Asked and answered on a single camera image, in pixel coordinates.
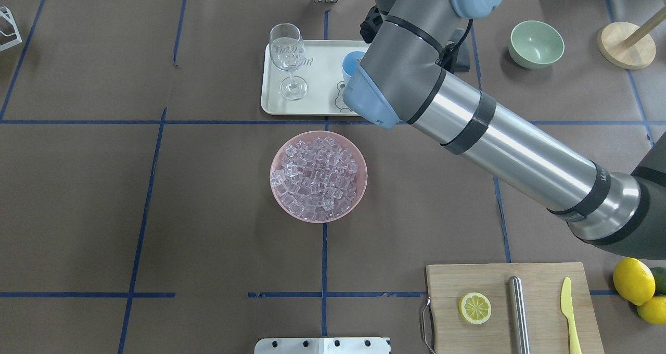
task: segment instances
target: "brown tabletop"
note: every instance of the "brown tabletop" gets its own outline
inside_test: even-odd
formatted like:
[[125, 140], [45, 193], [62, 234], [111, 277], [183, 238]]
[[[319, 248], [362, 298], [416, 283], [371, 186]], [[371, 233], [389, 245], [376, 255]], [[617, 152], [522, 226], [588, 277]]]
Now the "brown tabletop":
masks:
[[[247, 352], [262, 337], [419, 335], [427, 264], [583, 262], [606, 353], [661, 352], [663, 326], [613, 291], [621, 259], [408, 125], [260, 108], [271, 26], [355, 39], [373, 0], [0, 0], [24, 42], [0, 53], [0, 352]], [[650, 0], [504, 0], [458, 75], [610, 171], [666, 131], [666, 29], [627, 72], [596, 33]], [[512, 27], [553, 25], [566, 52], [527, 71]], [[340, 220], [276, 204], [268, 169], [292, 136], [354, 142], [368, 188]], [[647, 261], [666, 266], [666, 261]]]

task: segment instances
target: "robotic arm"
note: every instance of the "robotic arm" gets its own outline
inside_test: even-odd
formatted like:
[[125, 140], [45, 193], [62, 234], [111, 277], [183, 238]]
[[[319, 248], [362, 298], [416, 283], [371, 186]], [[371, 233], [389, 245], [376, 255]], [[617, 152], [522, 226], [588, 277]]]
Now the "robotic arm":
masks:
[[440, 67], [460, 21], [502, 0], [375, 1], [383, 24], [345, 89], [351, 109], [385, 129], [411, 124], [547, 207], [586, 243], [666, 259], [666, 136], [631, 175], [609, 173]]

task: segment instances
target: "yellow knife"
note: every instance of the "yellow knife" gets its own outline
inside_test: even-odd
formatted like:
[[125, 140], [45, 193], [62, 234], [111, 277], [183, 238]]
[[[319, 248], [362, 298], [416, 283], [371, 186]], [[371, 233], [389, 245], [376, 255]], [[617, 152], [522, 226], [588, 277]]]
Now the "yellow knife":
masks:
[[571, 301], [571, 279], [564, 278], [562, 283], [562, 293], [559, 297], [560, 307], [562, 313], [567, 317], [569, 322], [569, 353], [582, 354], [581, 344], [578, 341], [578, 332], [576, 332], [576, 322], [573, 319], [573, 301]]

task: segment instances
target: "wine glass base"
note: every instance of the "wine glass base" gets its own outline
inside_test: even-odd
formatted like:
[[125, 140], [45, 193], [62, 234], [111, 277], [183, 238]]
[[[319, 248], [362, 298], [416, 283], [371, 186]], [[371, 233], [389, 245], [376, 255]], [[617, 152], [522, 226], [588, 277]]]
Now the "wine glass base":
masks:
[[293, 81], [287, 77], [280, 84], [280, 93], [287, 100], [300, 100], [308, 93], [308, 83], [297, 75], [293, 76]]

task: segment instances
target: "black rubber ring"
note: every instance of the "black rubber ring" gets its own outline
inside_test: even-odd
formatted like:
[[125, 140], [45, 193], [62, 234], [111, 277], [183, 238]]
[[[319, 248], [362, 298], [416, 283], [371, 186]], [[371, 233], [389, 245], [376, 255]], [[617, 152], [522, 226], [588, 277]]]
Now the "black rubber ring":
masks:
[[597, 246], [606, 246], [613, 245], [616, 242], [622, 241], [624, 238], [627, 238], [631, 233], [633, 233], [642, 223], [645, 217], [647, 216], [647, 211], [650, 208], [650, 192], [647, 190], [647, 187], [643, 185], [641, 181], [638, 181], [638, 186], [641, 191], [641, 198], [638, 202], [638, 207], [636, 212], [629, 219], [622, 228], [620, 228], [615, 233], [609, 235], [608, 237], [599, 238], [599, 239], [583, 239], [581, 241], [589, 243], [590, 245]]
[[611, 190], [611, 176], [606, 169], [595, 162], [592, 163], [597, 168], [597, 178], [595, 178], [594, 185], [592, 185], [590, 192], [585, 195], [585, 198], [570, 209], [564, 211], [552, 211], [548, 209], [549, 212], [568, 223], [575, 223], [585, 220], [588, 214], [599, 208]]
[[480, 91], [480, 93], [479, 105], [471, 116], [471, 120], [456, 138], [442, 145], [455, 155], [460, 155], [475, 145], [488, 130], [490, 121], [495, 116], [497, 101], [483, 91]]
[[421, 107], [416, 111], [414, 116], [411, 117], [411, 119], [407, 120], [407, 124], [414, 124], [416, 120], [423, 115], [423, 112], [430, 107], [430, 103], [432, 103], [432, 100], [435, 98], [435, 95], [437, 95], [437, 92], [440, 90], [442, 87], [442, 83], [444, 82], [444, 78], [446, 77], [446, 71], [442, 69], [440, 72], [440, 76], [437, 77], [437, 81], [435, 82], [435, 86], [432, 87], [432, 90], [430, 90], [430, 94], [428, 94], [428, 97], [426, 100], [424, 100], [423, 104], [421, 104]]
[[433, 38], [428, 32], [423, 31], [421, 28], [418, 26], [414, 25], [413, 23], [401, 19], [399, 17], [390, 15], [387, 16], [386, 19], [384, 20], [385, 22], [390, 22], [393, 24], [397, 24], [398, 26], [402, 27], [403, 29], [411, 32], [412, 34], [418, 36], [419, 38], [423, 39], [426, 43], [432, 46], [432, 48], [435, 48], [437, 51], [437, 54], [439, 55], [442, 53], [442, 45], [440, 42], [437, 41], [437, 39]]
[[648, 167], [636, 167], [636, 169], [631, 172], [631, 175], [666, 187], [666, 173], [656, 171], [655, 169]]

